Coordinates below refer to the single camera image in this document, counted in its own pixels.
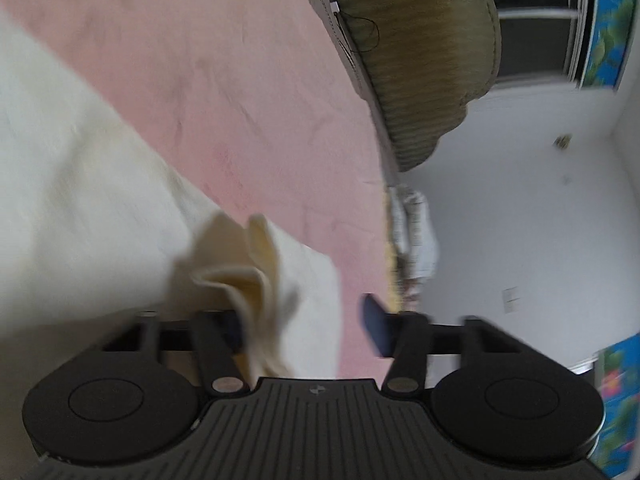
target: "bed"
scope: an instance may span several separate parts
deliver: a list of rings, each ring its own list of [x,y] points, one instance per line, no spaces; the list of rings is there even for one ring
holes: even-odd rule
[[[339,375],[384,375],[358,314],[362,293],[387,292],[376,133],[307,0],[0,6],[235,220],[264,213],[329,255],[342,289]]]

